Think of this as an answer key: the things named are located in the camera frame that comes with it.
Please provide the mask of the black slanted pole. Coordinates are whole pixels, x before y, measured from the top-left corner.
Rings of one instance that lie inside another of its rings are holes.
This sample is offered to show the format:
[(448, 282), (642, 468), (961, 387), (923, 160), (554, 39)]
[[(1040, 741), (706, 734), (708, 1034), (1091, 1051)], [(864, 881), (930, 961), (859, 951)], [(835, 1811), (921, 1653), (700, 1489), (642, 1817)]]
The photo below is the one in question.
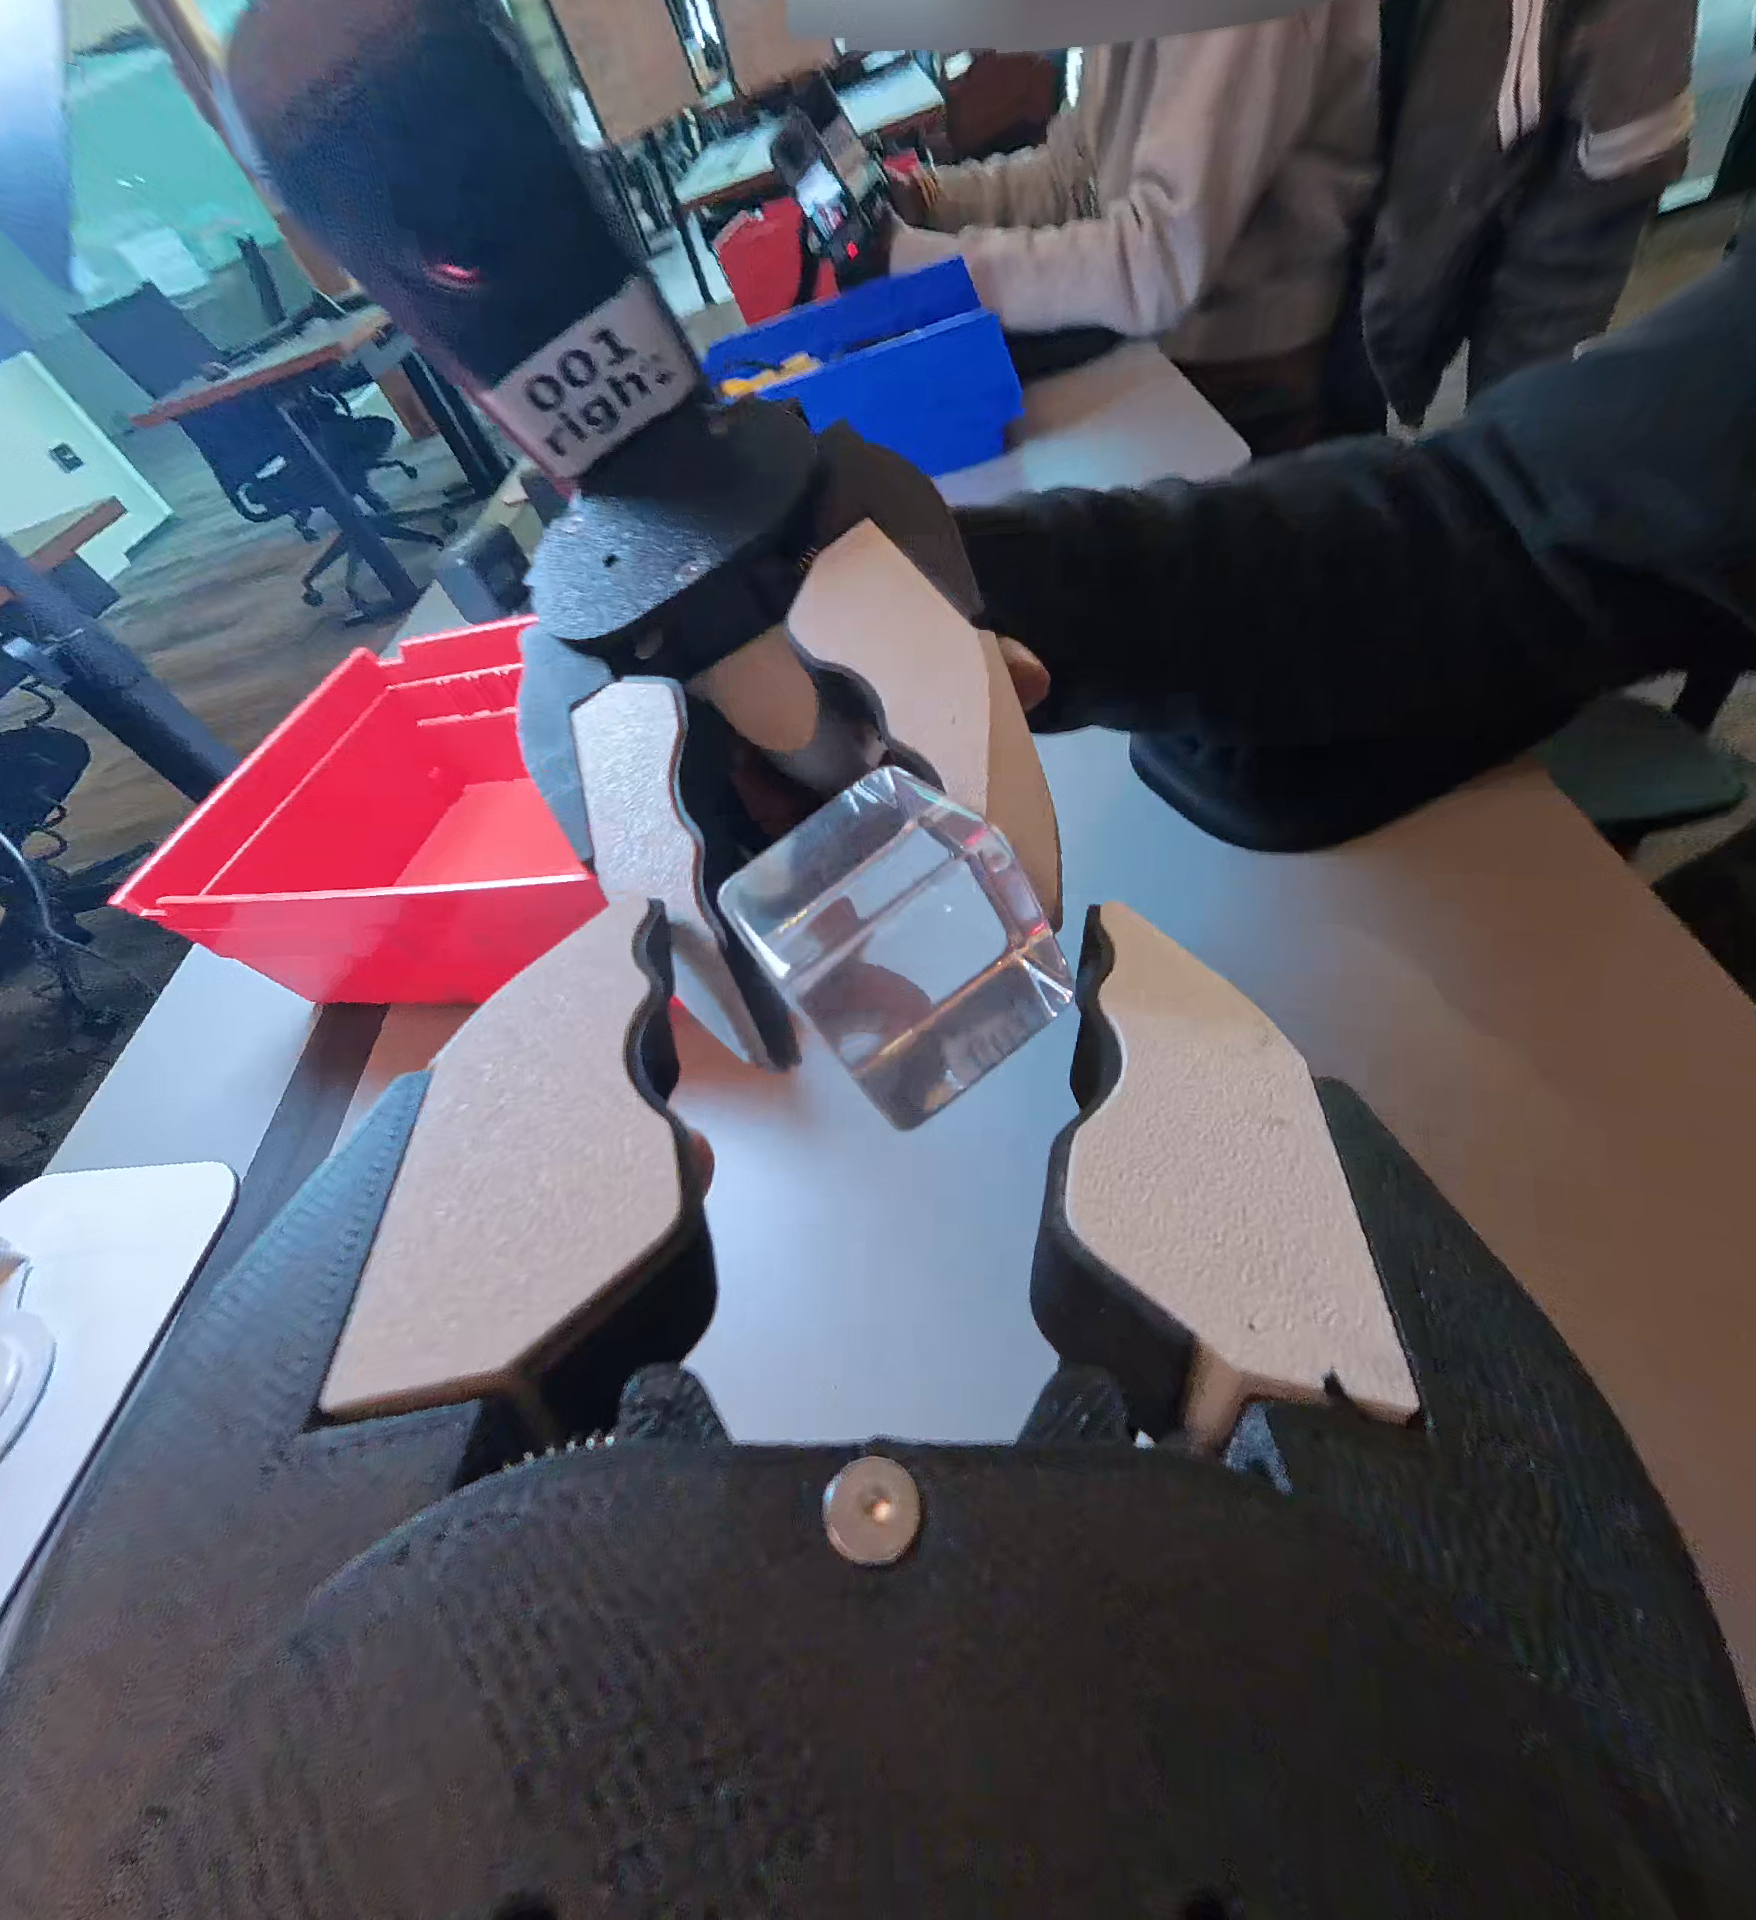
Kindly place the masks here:
[(181, 794), (202, 803), (237, 768), (239, 753), (1, 535), (0, 588), (42, 626), (40, 652), (75, 704)]

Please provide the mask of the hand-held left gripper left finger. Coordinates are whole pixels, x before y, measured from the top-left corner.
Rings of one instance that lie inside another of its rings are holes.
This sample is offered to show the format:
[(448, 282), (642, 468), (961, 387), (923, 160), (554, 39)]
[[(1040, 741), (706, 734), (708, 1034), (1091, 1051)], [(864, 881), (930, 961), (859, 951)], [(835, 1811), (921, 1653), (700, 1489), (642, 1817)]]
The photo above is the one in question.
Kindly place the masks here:
[(691, 1353), (718, 1260), (671, 1007), (664, 907), (620, 900), (444, 1043), (317, 1395), (329, 1425), (479, 1406), (562, 1447)]

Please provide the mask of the person's right forearm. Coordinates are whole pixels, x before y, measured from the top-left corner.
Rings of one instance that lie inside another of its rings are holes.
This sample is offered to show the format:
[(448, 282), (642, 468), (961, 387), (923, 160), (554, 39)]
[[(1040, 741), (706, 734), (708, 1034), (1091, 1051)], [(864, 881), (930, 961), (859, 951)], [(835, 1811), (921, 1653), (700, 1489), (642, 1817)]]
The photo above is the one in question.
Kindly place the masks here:
[(1756, 670), (1756, 203), (1722, 260), (1452, 423), (959, 510), (1033, 731), (1209, 837), (1322, 851), (1692, 670)]

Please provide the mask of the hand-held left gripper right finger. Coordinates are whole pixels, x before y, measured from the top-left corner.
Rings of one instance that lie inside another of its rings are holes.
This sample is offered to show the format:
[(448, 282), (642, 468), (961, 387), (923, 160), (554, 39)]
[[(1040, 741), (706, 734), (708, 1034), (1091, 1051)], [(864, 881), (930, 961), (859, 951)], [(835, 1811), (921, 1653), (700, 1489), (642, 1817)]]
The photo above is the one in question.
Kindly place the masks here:
[(1224, 1452), (1255, 1404), (1387, 1430), (1419, 1388), (1302, 1055), (1136, 910), (1082, 922), (1075, 1114), (1051, 1141), (1036, 1328), (1131, 1444)]

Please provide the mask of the phone on stand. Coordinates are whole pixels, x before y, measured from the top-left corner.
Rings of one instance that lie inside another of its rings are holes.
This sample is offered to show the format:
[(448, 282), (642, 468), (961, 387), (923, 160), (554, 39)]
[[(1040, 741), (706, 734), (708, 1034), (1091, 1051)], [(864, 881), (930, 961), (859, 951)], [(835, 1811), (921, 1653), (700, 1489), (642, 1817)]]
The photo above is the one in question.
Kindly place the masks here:
[(771, 131), (770, 160), (837, 291), (885, 276), (896, 228), (889, 178), (845, 112), (819, 120), (791, 107)]

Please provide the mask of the blue plastic bin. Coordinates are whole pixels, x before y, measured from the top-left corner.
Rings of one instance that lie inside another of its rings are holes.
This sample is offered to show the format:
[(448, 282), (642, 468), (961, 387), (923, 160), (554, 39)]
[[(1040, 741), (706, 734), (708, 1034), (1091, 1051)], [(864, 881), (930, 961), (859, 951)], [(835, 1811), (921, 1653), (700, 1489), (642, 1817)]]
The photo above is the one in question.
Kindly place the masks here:
[(957, 255), (748, 326), (704, 368), (720, 391), (751, 380), (813, 430), (845, 423), (928, 475), (997, 457), (1026, 412), (1003, 326)]

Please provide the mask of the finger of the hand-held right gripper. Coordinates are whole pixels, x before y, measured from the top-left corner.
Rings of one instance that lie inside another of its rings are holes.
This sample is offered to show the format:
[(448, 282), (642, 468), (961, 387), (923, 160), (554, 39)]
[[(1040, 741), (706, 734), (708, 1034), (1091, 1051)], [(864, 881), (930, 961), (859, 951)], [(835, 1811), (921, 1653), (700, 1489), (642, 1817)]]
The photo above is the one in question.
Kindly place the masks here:
[(845, 682), (878, 739), (1006, 839), (1045, 922), (1063, 923), (1063, 851), (1050, 785), (997, 636), (873, 520), (811, 565), (787, 616), (806, 665)]
[(572, 708), (570, 731), (605, 900), (657, 904), (674, 995), (751, 1067), (794, 1069), (794, 1022), (728, 932), (706, 834), (684, 803), (689, 716), (682, 687), (664, 678), (612, 679)]

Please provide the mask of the white board with rounded corners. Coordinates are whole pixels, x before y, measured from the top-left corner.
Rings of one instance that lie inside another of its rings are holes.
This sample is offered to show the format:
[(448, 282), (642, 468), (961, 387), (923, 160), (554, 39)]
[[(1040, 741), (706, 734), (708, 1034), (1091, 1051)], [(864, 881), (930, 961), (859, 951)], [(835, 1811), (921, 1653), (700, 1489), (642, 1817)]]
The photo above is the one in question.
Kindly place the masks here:
[(30, 1260), (25, 1308), (56, 1341), (0, 1461), (0, 1622), (73, 1500), (235, 1206), (221, 1164), (51, 1173), (0, 1201)]

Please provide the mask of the wooden top desk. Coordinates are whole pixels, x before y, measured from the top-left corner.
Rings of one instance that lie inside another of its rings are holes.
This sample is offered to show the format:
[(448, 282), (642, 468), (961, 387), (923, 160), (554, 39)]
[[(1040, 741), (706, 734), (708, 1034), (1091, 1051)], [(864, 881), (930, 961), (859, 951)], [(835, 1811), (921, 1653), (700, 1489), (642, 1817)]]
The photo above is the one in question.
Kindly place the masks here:
[(463, 497), (488, 499), (505, 486), (510, 462), (466, 398), (433, 370), (408, 332), (374, 304), (341, 314), (314, 317), (306, 326), (264, 346), (244, 349), (235, 365), (207, 363), (142, 412), (132, 427), (156, 427), (215, 409), (245, 392), (274, 391), (288, 380), (310, 380), (318, 370), (360, 365), (370, 374), (400, 370), (436, 433), (449, 447), (466, 479)]

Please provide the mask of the clear acrylic cube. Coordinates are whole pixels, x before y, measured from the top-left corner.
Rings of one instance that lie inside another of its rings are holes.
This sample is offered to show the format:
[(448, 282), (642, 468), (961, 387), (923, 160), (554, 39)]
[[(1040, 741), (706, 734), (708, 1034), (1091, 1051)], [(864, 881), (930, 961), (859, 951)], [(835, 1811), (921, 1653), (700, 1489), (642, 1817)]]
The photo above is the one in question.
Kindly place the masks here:
[(1076, 999), (1008, 839), (895, 767), (726, 878), (718, 906), (786, 1010), (896, 1132), (939, 1114)]

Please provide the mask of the red open plastic bin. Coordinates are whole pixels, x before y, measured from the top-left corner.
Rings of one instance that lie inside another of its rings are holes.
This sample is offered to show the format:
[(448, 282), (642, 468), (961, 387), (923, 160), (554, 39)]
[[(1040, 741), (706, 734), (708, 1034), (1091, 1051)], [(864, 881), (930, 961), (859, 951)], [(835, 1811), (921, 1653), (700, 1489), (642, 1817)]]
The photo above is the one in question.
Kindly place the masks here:
[(603, 911), (526, 768), (527, 615), (351, 652), (113, 907), (312, 1004), (466, 1004)]

